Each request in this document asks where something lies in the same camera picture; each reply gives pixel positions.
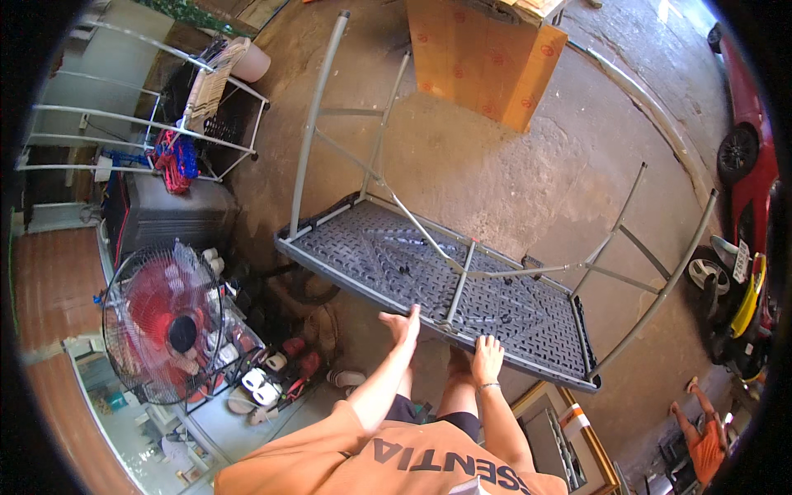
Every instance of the yellow motorcycle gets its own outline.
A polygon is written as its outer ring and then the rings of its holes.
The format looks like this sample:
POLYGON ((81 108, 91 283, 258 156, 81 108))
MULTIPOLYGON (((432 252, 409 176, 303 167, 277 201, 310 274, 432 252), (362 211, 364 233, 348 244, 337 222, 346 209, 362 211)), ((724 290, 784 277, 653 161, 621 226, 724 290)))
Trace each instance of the yellow motorcycle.
POLYGON ((714 364, 752 381, 767 363, 777 322, 768 307, 767 257, 750 257, 745 242, 735 246, 716 235, 710 244, 696 248, 685 271, 701 290, 698 316, 707 351, 714 364))

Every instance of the hand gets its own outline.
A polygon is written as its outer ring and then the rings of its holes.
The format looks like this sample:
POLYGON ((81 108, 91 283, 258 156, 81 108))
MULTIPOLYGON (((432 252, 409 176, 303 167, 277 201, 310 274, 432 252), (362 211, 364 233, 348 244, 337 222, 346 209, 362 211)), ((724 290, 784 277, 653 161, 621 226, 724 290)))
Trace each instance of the hand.
POLYGON ((396 345, 408 345, 415 348, 418 334, 421 331, 421 306, 413 304, 409 317, 400 314, 380 313, 379 320, 393 332, 396 345))
POLYGON ((472 367, 476 386, 497 383, 504 352, 505 349, 501 347, 501 341, 496 341, 492 335, 487 337, 482 335, 476 340, 476 355, 473 357, 472 367))

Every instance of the cardboard box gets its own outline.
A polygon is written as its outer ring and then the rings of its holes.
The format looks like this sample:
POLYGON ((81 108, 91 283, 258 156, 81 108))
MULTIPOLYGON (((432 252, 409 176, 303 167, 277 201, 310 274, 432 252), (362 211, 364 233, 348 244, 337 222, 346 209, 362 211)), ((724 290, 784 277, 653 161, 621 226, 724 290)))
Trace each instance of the cardboard box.
POLYGON ((450 0, 406 0, 418 90, 528 132, 566 34, 450 0))

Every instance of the fan guard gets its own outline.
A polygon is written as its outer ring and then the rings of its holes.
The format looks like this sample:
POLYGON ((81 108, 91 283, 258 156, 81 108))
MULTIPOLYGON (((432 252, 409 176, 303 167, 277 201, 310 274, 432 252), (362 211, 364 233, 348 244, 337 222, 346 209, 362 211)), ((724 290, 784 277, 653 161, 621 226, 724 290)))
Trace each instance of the fan guard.
POLYGON ((110 363, 148 402, 184 401, 215 369, 223 331, 219 279, 204 257, 178 239, 135 251, 113 275, 102 304, 110 363))

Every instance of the person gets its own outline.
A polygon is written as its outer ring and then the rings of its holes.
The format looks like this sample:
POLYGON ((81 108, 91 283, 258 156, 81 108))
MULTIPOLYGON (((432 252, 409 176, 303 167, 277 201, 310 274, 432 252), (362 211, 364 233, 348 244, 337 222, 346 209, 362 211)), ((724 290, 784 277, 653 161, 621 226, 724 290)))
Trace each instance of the person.
POLYGON ((691 425, 676 402, 671 404, 670 413, 676 416, 676 421, 680 424, 682 433, 685 435, 685 443, 687 443, 687 450, 691 454, 696 478, 702 486, 707 486, 725 459, 728 446, 726 435, 723 431, 721 418, 710 403, 710 399, 699 388, 699 379, 693 377, 687 383, 685 390, 689 394, 695 394, 704 410, 704 431, 699 433, 699 430, 691 425))
POLYGON ((215 477, 215 493, 568 493, 536 473, 531 449, 501 393, 504 349, 476 340, 472 365, 454 351, 437 421, 415 425, 410 361, 421 308, 408 318, 380 313, 395 345, 385 360, 326 419, 274 440, 215 477), (478 446, 476 392, 486 449, 478 446))

